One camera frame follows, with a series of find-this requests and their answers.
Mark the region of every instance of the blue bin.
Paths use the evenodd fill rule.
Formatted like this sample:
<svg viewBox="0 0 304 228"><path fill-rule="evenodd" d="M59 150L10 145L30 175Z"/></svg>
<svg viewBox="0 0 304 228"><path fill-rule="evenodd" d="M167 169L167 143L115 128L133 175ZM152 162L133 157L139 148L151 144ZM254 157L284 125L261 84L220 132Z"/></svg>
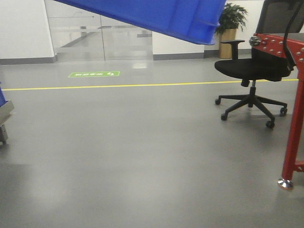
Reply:
<svg viewBox="0 0 304 228"><path fill-rule="evenodd" d="M4 95L3 95L3 93L2 93L2 89L1 89L1 87L0 87L0 107L3 106L3 105L5 105L5 103L6 103L6 100L5 100L5 98L4 98Z"/></svg>
<svg viewBox="0 0 304 228"><path fill-rule="evenodd" d="M195 44L212 37L226 0L56 0Z"/></svg>

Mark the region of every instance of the glass door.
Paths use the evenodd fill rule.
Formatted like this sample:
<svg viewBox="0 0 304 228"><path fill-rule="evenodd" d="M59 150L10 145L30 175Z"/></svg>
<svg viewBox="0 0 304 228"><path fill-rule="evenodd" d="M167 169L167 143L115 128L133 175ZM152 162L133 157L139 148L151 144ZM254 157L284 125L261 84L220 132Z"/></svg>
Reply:
<svg viewBox="0 0 304 228"><path fill-rule="evenodd" d="M54 52L59 62L104 60L100 16L45 0Z"/></svg>
<svg viewBox="0 0 304 228"><path fill-rule="evenodd" d="M59 62L153 59L151 31L57 1L45 3Z"/></svg>

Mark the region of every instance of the chair seat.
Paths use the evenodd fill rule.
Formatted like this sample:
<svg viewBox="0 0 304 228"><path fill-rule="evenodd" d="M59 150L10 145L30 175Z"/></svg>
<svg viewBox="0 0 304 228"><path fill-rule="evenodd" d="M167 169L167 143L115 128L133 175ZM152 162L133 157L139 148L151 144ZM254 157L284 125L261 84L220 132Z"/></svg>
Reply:
<svg viewBox="0 0 304 228"><path fill-rule="evenodd" d="M286 67L270 66L251 58L221 60L217 61L214 67L227 76L247 80L281 81L282 77L290 75Z"/></svg>

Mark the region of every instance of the green leaves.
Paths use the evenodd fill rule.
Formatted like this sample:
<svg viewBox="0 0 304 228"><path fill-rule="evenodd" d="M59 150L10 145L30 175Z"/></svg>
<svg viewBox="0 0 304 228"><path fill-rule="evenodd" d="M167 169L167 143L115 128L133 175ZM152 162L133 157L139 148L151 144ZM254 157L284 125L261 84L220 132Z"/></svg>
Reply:
<svg viewBox="0 0 304 228"><path fill-rule="evenodd" d="M216 33L223 34L225 29L237 29L246 26L245 20L247 10L239 5L232 5L232 3L226 3L224 10L219 17L220 26L217 27Z"/></svg>

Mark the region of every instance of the leveling foot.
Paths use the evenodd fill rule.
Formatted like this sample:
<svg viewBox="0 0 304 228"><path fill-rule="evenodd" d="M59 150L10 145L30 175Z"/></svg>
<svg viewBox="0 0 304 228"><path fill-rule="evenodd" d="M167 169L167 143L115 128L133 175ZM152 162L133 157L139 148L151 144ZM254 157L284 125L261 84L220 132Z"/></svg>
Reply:
<svg viewBox="0 0 304 228"><path fill-rule="evenodd" d="M294 188L294 184L290 180L279 179L277 184L285 190L292 190Z"/></svg>

